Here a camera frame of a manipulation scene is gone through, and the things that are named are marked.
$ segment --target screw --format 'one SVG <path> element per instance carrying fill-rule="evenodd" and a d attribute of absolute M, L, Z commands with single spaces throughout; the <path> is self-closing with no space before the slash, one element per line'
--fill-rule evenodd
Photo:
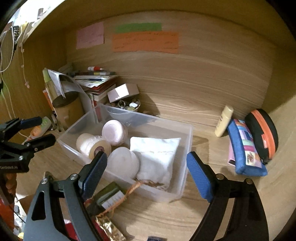
<path fill-rule="evenodd" d="M 224 179 L 224 175 L 221 173 L 216 174 L 216 178 L 219 180 L 223 180 Z"/>
<path fill-rule="evenodd" d="M 70 179 L 71 180 L 75 180 L 75 179 L 77 179 L 78 178 L 78 174 L 77 173 L 74 173 L 74 174 L 72 174 L 71 176 L 70 176 Z"/>
<path fill-rule="evenodd" d="M 246 179 L 246 183 L 247 183 L 247 184 L 253 184 L 253 180 L 252 180 L 251 178 L 247 178 L 247 179 Z"/>
<path fill-rule="evenodd" d="M 41 180 L 41 184 L 46 184 L 48 182 L 48 179 L 47 178 L 43 178 L 42 180 Z"/>

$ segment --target orange zipper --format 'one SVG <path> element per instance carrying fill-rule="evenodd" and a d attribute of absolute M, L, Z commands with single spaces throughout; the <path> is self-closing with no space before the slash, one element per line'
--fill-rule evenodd
<path fill-rule="evenodd" d="M 271 159 L 276 152 L 276 145 L 274 143 L 274 137 L 271 133 L 271 130 L 270 130 L 269 126 L 267 125 L 265 119 L 263 118 L 263 116 L 260 114 L 260 112 L 258 110 L 253 110 L 251 113 L 254 115 L 254 117 L 258 121 L 259 125 L 261 126 L 263 133 L 267 137 L 266 142 L 267 142 L 267 146 L 268 146 L 268 157 L 269 157 L 269 159 Z"/>

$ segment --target barcode label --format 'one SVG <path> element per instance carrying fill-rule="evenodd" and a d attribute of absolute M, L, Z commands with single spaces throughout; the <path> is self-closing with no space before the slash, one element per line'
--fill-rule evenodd
<path fill-rule="evenodd" d="M 111 198 L 109 198 L 107 201 L 105 201 L 102 204 L 102 207 L 104 209 L 108 209 L 109 207 L 111 207 L 113 204 L 115 204 L 116 202 L 118 202 L 120 199 L 122 199 L 124 197 L 124 194 L 122 193 L 122 191 L 118 191 L 117 193 L 115 193 Z"/>

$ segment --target clear plastic bin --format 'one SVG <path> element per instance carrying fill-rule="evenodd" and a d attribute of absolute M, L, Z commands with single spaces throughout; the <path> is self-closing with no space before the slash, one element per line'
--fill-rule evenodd
<path fill-rule="evenodd" d="M 100 104 L 74 123 L 58 138 L 57 141 L 70 159 L 73 159 L 82 165 L 88 164 L 91 160 L 87 156 L 79 153 L 76 149 L 77 138 L 82 133 L 101 135 L 104 124 L 113 119 L 120 121 L 128 128 L 128 138 L 122 145 L 127 148 L 130 147 L 130 139 L 133 136 L 161 139 L 181 138 L 173 162 L 173 176 L 168 190 L 162 191 L 147 185 L 142 185 L 136 190 L 139 195 L 156 202 L 170 202 L 181 198 L 184 192 L 188 172 L 186 155 L 190 152 L 192 145 L 193 127 L 189 124 Z M 103 178 L 110 182 L 115 181 L 125 189 L 135 183 L 132 179 L 119 177 L 107 170 L 104 172 Z"/>

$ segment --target gold foil wrapper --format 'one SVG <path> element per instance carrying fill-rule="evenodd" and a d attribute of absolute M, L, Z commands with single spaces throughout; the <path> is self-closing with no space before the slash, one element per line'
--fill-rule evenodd
<path fill-rule="evenodd" d="M 96 217 L 96 223 L 103 229 L 110 241 L 126 241 L 123 234 L 115 227 L 111 220 L 107 217 Z"/>

